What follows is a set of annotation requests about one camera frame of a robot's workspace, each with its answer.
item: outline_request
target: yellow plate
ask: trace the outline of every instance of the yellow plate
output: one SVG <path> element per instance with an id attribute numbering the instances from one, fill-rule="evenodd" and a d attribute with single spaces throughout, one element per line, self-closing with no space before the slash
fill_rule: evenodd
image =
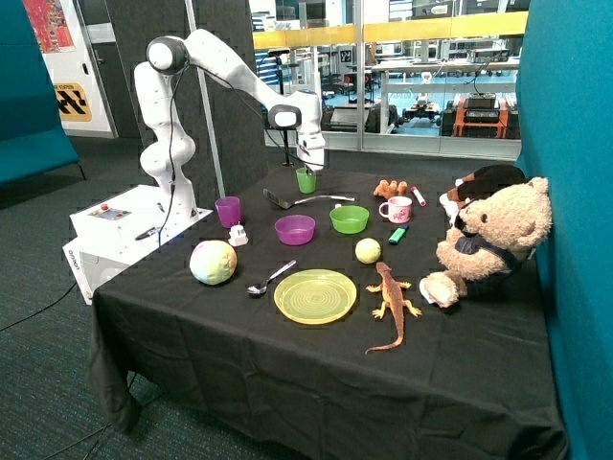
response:
<path id="1" fill-rule="evenodd" d="M 292 321 L 327 324 L 352 308 L 357 291 L 345 275 L 332 270 L 303 270 L 288 276 L 275 289 L 275 303 Z"/>

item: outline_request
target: green marker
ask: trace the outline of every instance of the green marker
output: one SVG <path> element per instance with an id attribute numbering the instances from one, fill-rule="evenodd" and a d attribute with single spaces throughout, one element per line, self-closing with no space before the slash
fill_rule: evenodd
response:
<path id="1" fill-rule="evenodd" d="M 408 230 L 408 228 L 409 228 L 409 222 L 403 223 L 402 225 L 400 225 L 399 228 L 396 229 L 396 231 L 387 240 L 387 242 L 392 245 L 397 245 L 402 239 L 402 237 L 404 236 L 404 234 L 406 233 L 406 231 Z"/>

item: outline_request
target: green bowl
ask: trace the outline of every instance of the green bowl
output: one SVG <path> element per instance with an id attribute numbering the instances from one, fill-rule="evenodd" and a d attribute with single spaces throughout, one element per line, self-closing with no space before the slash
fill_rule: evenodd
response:
<path id="1" fill-rule="evenodd" d="M 370 213 L 361 206 L 339 206 L 329 212 L 332 226 L 338 233 L 352 235 L 366 228 Z"/>

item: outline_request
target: teal partition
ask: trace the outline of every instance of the teal partition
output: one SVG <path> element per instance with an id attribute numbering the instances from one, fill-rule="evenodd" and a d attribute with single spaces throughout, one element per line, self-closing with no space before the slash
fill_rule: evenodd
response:
<path id="1" fill-rule="evenodd" d="M 79 158 L 21 0 L 4 0 L 0 27 L 0 184 Z"/>
<path id="2" fill-rule="evenodd" d="M 519 166 L 550 179 L 538 253 L 570 458 L 613 458 L 613 2 L 532 1 L 518 79 Z"/>

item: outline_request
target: spatula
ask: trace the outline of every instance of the spatula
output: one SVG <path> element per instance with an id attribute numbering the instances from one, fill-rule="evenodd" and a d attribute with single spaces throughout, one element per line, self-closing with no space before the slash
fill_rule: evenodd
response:
<path id="1" fill-rule="evenodd" d="M 268 189 L 264 189 L 264 196 L 266 196 L 266 198 L 268 198 L 270 201 L 272 201 L 277 206 L 283 209 L 289 209 L 292 206 L 296 206 L 297 204 L 306 203 L 307 201 L 311 201 L 312 199 L 318 199 L 318 198 L 340 199 L 343 201 L 355 201 L 355 198 L 351 198 L 348 196 L 317 195 L 317 196 L 310 196 L 309 198 L 299 199 L 298 201 L 294 201 L 293 203 L 290 203 L 289 201 L 280 199 L 278 196 L 270 192 Z"/>

